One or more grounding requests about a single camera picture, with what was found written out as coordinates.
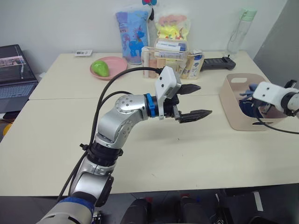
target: clear plastic bottle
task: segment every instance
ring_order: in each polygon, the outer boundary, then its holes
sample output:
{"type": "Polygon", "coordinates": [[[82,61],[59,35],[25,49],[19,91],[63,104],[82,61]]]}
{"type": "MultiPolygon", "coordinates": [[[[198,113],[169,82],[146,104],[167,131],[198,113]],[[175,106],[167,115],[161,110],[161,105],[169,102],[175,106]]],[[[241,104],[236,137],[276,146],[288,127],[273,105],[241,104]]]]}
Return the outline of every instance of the clear plastic bottle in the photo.
{"type": "Polygon", "coordinates": [[[228,41],[227,50],[225,56],[230,55],[231,58],[238,53],[240,46],[251,26],[251,23],[256,15],[256,10],[242,9],[242,15],[240,21],[234,31],[232,32],[228,41]]]}

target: green fruit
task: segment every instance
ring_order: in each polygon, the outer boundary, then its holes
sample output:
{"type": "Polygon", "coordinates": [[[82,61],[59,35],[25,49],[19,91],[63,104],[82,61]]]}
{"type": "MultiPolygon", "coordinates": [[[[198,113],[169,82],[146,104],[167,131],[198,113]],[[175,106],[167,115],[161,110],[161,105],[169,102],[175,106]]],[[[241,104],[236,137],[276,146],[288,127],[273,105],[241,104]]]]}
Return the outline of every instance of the green fruit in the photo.
{"type": "Polygon", "coordinates": [[[92,64],[92,70],[98,75],[102,77],[109,76],[109,68],[106,62],[104,61],[95,61],[92,64]]]}

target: plastic bag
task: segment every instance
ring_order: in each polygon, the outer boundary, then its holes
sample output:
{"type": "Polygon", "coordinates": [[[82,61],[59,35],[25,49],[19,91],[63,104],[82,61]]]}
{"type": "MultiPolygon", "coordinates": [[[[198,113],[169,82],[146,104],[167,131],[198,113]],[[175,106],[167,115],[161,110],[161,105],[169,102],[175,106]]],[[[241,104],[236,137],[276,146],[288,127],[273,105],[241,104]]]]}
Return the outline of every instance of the plastic bag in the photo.
{"type": "Polygon", "coordinates": [[[118,12],[122,54],[130,64],[141,64],[141,51],[148,46],[147,11],[118,12]]]}
{"type": "Polygon", "coordinates": [[[170,40],[186,40],[191,22],[185,15],[170,14],[156,17],[155,26],[160,38],[170,40]]]}

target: laptop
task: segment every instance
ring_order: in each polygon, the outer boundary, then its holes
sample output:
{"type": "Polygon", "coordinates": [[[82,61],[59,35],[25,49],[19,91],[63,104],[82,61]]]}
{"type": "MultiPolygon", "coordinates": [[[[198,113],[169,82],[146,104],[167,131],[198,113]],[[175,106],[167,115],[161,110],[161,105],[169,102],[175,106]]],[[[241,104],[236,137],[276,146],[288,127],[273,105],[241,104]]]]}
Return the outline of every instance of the laptop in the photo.
{"type": "Polygon", "coordinates": [[[20,111],[37,84],[20,46],[0,47],[0,113],[20,111]]]}

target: blue band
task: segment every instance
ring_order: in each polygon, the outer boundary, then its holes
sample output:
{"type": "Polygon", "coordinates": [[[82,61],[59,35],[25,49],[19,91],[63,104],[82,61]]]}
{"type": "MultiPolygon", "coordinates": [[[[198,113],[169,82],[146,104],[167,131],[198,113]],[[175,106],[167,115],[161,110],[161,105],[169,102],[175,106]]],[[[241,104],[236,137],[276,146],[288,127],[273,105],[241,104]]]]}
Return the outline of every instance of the blue band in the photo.
{"type": "Polygon", "coordinates": [[[148,101],[148,104],[149,104],[149,110],[150,110],[150,116],[152,118],[154,118],[156,116],[156,113],[155,113],[155,104],[153,102],[153,99],[151,98],[151,95],[149,93],[146,94],[146,99],[148,101]]]}
{"type": "Polygon", "coordinates": [[[63,203],[63,202],[73,202],[73,203],[78,203],[78,204],[84,205],[86,208],[88,208],[90,210],[90,213],[93,216],[94,205],[93,205],[93,203],[91,203],[89,201],[86,201],[84,199],[77,198],[77,197],[67,197],[67,198],[61,200],[59,203],[63,203]]]}

